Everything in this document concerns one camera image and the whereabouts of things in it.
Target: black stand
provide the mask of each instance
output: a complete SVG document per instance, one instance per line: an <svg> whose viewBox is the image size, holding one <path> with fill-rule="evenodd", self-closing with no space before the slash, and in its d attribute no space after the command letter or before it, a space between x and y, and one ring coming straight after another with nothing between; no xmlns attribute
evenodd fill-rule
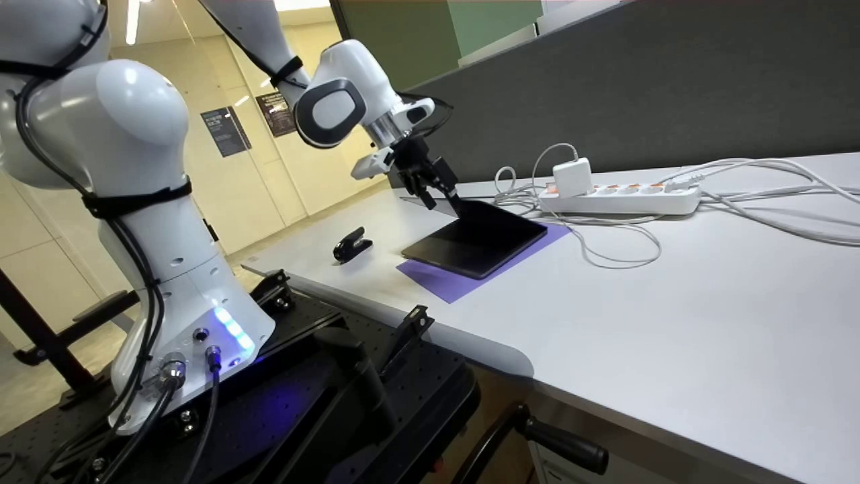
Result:
<svg viewBox="0 0 860 484"><path fill-rule="evenodd" d="M484 432L479 447L459 465L455 484L475 484L510 430L517 430L526 440L537 440L540 447L561 455L564 460L592 473L601 475L609 465L609 455L601 447L581 436L564 432L560 426L550 426L546 422L537 422L525 404L517 404Z"/></svg>
<svg viewBox="0 0 860 484"><path fill-rule="evenodd" d="M475 412L479 386L464 361L419 338L432 322L421 307L393 331L294 293L282 273L252 296L276 319L276 332L249 367L220 383L193 480L419 480ZM38 467L83 422L99 420L107 401L101 390L3 436L0 449L28 457L9 479L36 480ZM208 409L200 395L167 413L116 480L178 480ZM61 467L57 479L68 479L75 463Z"/></svg>
<svg viewBox="0 0 860 484"><path fill-rule="evenodd" d="M107 381L101 374L88 374L81 366L81 361L71 352L71 344L134 303L134 293L116 293L99 300L96 307L81 312L71 327L54 332L52 326L36 312L36 307L29 307L24 293L0 272L0 307L36 344L33 350L15 350L13 355L24 366L41 366L42 361L48 361L57 367L57 374L61 374L71 390L61 393L58 405L75 405L81 398L101 390Z"/></svg>
<svg viewBox="0 0 860 484"><path fill-rule="evenodd" d="M408 192L435 207L428 186L437 188L458 219L408 244L406 257L432 264L472 280L488 277L546 233L546 225L484 201L459 199L458 178L444 159L428 155L428 141L406 137L396 144L396 166Z"/></svg>

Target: black object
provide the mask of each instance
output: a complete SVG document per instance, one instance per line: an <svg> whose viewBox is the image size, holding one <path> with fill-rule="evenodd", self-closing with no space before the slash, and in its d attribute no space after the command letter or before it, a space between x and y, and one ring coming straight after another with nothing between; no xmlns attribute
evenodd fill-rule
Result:
<svg viewBox="0 0 860 484"><path fill-rule="evenodd" d="M295 309L294 293L291 293L291 280L284 272L275 272L265 280L260 280L252 289L249 289L252 300L257 300L263 307L263 312L268 315L287 315L291 309Z"/></svg>
<svg viewBox="0 0 860 484"><path fill-rule="evenodd" d="M15 361L24 366L38 366L52 361L52 366L61 374L71 383L61 393L61 405L75 405L81 398L104 386L104 377L88 374L81 361L71 352L71 344L107 322L110 318L122 315L123 309L138 303L138 293L116 293L96 307L81 312L71 327L54 332L52 326L29 307L24 293L0 272L0 307L11 315L11 319L33 338L33 350L15 350Z"/></svg>
<svg viewBox="0 0 860 484"><path fill-rule="evenodd" d="M236 116L236 110L232 105L229 106L205 110L200 116L208 123L208 128L213 135L213 141L217 144L217 152L222 159L249 148L249 140L247 140L247 135L241 128L241 121L239 121L239 116Z"/></svg>
<svg viewBox="0 0 860 484"><path fill-rule="evenodd" d="M284 293L275 296L276 284L282 280L268 277L268 287L257 293L268 300L284 299ZM419 480L479 405L479 386L462 358L419 338L393 344L396 332L388 326L303 293L287 293L287 299L294 300L287 312L272 312L276 332L260 358L220 383L217 420L193 480L247 484L268 475L276 480L299 457L307 463L295 463L295 471L308 467L320 475L325 465L323 480ZM398 362L380 371L389 347L401 347ZM337 426L325 422L325 413L350 383L347 401L355 405L342 405L337 416L343 430L358 424L358 436L374 436L377 443L366 447L361 437L347 449L342 447L347 432L337 432L339 440L331 447L342 449L331 457L342 452L347 457L323 463L318 452L318 457L303 455L320 422ZM28 457L28 465L15 465L9 479L33 480L48 455L79 436L81 422L99 416L107 401L104 390L71 412L52 409L0 436L0 449ZM200 395L163 416L116 479L123 484L178 480L202 437L200 422L205 420L208 395Z"/></svg>
<svg viewBox="0 0 860 484"><path fill-rule="evenodd" d="M350 230L342 241L339 241L339 246L333 246L333 257L339 261L339 264L347 264L347 261L353 261L355 254L361 254L363 249L369 249L370 244L374 244L374 238L363 238L366 235L366 229L361 225L361 229L355 229L355 230Z"/></svg>
<svg viewBox="0 0 860 484"><path fill-rule="evenodd" d="M444 159L429 159L428 141L406 137L396 144L396 166L408 192L428 210L435 207L428 186L441 190L458 211L458 219L408 244L406 257L424 261L464 277L484 280L517 253L546 233L546 225L506 211L495 205L459 199L458 178Z"/></svg>
<svg viewBox="0 0 860 484"><path fill-rule="evenodd" d="M61 74L68 74L71 69L48 66L48 65L29 65L29 61L0 59L0 73L36 74L36 77L61 77Z"/></svg>
<svg viewBox="0 0 860 484"><path fill-rule="evenodd" d="M525 404L517 404L484 432L470 457L459 465L455 484L475 484L510 426L592 473L604 473L609 465L609 455L601 447L537 422Z"/></svg>
<svg viewBox="0 0 860 484"><path fill-rule="evenodd" d="M435 319L428 315L428 307L415 307L393 332L393 340L381 352L380 374L388 377L389 367L406 355L406 350L419 340Z"/></svg>
<svg viewBox="0 0 860 484"><path fill-rule="evenodd" d="M299 57L287 59L284 66L280 66L276 73L268 73L268 84L276 89L284 77L291 77L294 73L299 73L303 66L303 61Z"/></svg>
<svg viewBox="0 0 860 484"><path fill-rule="evenodd" d="M153 192L134 192L134 195L99 195L99 192L83 192L83 207L99 217L99 219L116 219L116 217L123 217L130 211L140 211L146 207L153 207L153 205L163 205L163 201L171 201L171 199L183 199L183 195L191 195L191 178L186 178L183 186L178 188L161 188L161 190L153 190Z"/></svg>

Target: robotic arm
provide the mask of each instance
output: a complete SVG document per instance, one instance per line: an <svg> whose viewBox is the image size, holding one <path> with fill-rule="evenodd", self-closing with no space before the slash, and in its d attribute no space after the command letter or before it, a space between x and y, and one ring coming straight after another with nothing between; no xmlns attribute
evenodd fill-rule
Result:
<svg viewBox="0 0 860 484"><path fill-rule="evenodd" d="M205 7L272 74L308 144L333 148L361 123L377 152L355 178L408 164L415 180L437 186L428 149L411 140L432 98L401 98L358 41L331 45L308 77L272 0ZM0 0L0 166L28 186L75 188L146 307L110 367L110 424L131 436L155 409L171 412L209 386L208 355L220 355L220 378L249 366L275 322L236 284L187 195L183 97L155 69L107 59L104 15L96 0ZM167 383L171 401L158 405L163 374L181 386Z"/></svg>
<svg viewBox="0 0 860 484"><path fill-rule="evenodd" d="M282 37L272 0L202 0L202 4L247 59L268 73L307 144L333 148L361 123L377 149L355 164L353 178L374 178L396 166L404 186L428 207L435 205L428 186L455 192L455 175L447 164L429 162L424 141L415 137L415 125L429 117L435 101L396 94L363 43L342 41L325 49L320 69L308 77Z"/></svg>

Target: power cord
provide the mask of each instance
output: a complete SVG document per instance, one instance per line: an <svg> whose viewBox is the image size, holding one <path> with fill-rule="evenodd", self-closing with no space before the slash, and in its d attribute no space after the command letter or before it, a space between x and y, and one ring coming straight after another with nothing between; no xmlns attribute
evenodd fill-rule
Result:
<svg viewBox="0 0 860 484"><path fill-rule="evenodd" d="M3 475L9 475L13 467L15 467L15 463L18 463L18 455L15 452L0 452L0 479Z"/></svg>
<svg viewBox="0 0 860 484"><path fill-rule="evenodd" d="M163 416L171 395L186 383L186 361L174 358L167 361L161 366L158 374L158 401L153 405L153 412L146 416L142 426L134 432L134 437L116 455L116 460L110 463L110 467L96 475L99 484L110 484L116 479L116 473L126 465L126 460L138 452L138 447L151 436L151 430L155 426L155 422Z"/></svg>
<svg viewBox="0 0 860 484"><path fill-rule="evenodd" d="M81 27L83 35L81 35L81 43L75 43L57 65L54 69L71 69L79 59L83 59L92 45L101 37L104 27L107 27L107 2L101 2L99 7L99 18L96 18L96 27ZM81 195L88 195L92 190L75 180L71 171L65 171L58 164L54 164L54 159L48 155L48 149L41 148L38 141L38 135L33 128L33 121L29 121L29 112L28 112L28 105L29 105L29 97L36 94L38 86L42 86L48 77L33 77L24 84L24 89L15 94L15 128L18 128L18 137L21 141L33 149L33 155L45 166L52 170L57 178L61 178L68 186L72 186ZM131 390L140 383L140 377L142 377L142 367L147 362L147 352L161 331L161 318L163 318L163 299L161 293L155 289L158 280L153 277L151 272L151 264L146 261L142 249L140 249L140 241L134 238L134 233L122 223L122 219L104 219L107 229L116 233L116 238L123 244L123 249L130 253L131 264L138 266L142 283L146 283L146 289L147 289L147 315L146 315L146 327L142 327L142 344L140 344L140 355L134 361L134 367L130 374L130 381L123 383L123 390L119 393L119 398L110 404L107 413L114 413L116 409L119 412L119 424L126 420L126 412L134 401ZM68 443L61 443L52 457L48 463L41 467L38 473L38 480L42 480L52 471L52 465L68 455L71 449L85 443L95 437L95 432L101 426L101 422L95 422L88 424L81 436L71 437ZM88 460L83 467L88 467L92 457L104 449L116 436L116 426L107 432L107 437L99 440L99 447L95 447L88 452Z"/></svg>
<svg viewBox="0 0 860 484"><path fill-rule="evenodd" d="M553 152L560 148L566 148L573 152L573 159L581 159L581 152L573 141L550 141L548 148L544 148L537 152L537 159L533 164L533 178L525 186L518 183L513 166L501 166L491 178L495 192L497 192L495 205L497 207L522 207L518 215L533 215L537 210L537 190L548 186L548 183L544 183L544 186L537 183L540 164L546 162L548 152ZM581 241L584 261L597 268L640 268L640 266L647 266L663 254L663 244L659 241L659 235L642 225L655 217L576 217L576 215L561 215L561 211L550 211L548 217L556 223L564 223L573 230L573 235ZM646 257L621 257L621 254L600 253L600 249L595 249L595 244L588 244L585 233L581 230L584 225L635 230L652 244L652 253Z"/></svg>
<svg viewBox="0 0 860 484"><path fill-rule="evenodd" d="M200 467L200 460L209 443L209 436L213 436L213 426L214 426L214 412L217 412L217 383L220 383L220 347L208 347L208 366L209 366L209 412L208 412L208 422L205 422L205 430L200 436L200 443L193 449L193 457L186 467L186 475L183 475L183 484L191 484L197 467Z"/></svg>
<svg viewBox="0 0 860 484"><path fill-rule="evenodd" d="M775 171L788 171L795 178L803 178L810 186L789 186L789 188L775 188L775 190L752 190L752 192L712 192L707 188L702 188L703 180L733 171L733 170L775 170ZM702 166L690 166L683 170L678 175L669 175L659 183L671 183L671 186L683 186L683 188L695 188L703 201L702 210L720 210L720 211L732 211L746 219L755 219L761 225L800 235L800 238L811 238L811 241L822 241L822 244L842 244L842 246L860 246L860 235L845 235L845 233L828 233L828 230L811 230L803 225L789 225L775 217L764 217L755 211L765 211L769 207L742 207L742 201L761 201L761 199L789 199L789 195L842 195L849 205L860 205L860 188L845 188L835 186L832 180L807 170L799 162L785 162L785 159L722 159L722 162L709 162ZM860 229L860 223L851 219L839 219L839 217L828 217L820 215L818 219L824 223L842 223L842 225L854 225Z"/></svg>

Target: ceiling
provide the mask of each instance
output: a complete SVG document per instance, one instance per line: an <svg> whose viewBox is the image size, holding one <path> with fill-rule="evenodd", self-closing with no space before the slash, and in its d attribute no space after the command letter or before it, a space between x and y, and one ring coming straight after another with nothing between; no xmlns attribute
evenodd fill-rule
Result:
<svg viewBox="0 0 860 484"><path fill-rule="evenodd" d="M126 15L131 0L107 0L110 7L110 43L126 45ZM331 20L329 0L276 0L282 23L320 23ZM200 4L200 0L140 0L138 15L138 41L134 43L163 43L163 41L191 41L191 37L214 37L220 35L217 23Z"/></svg>

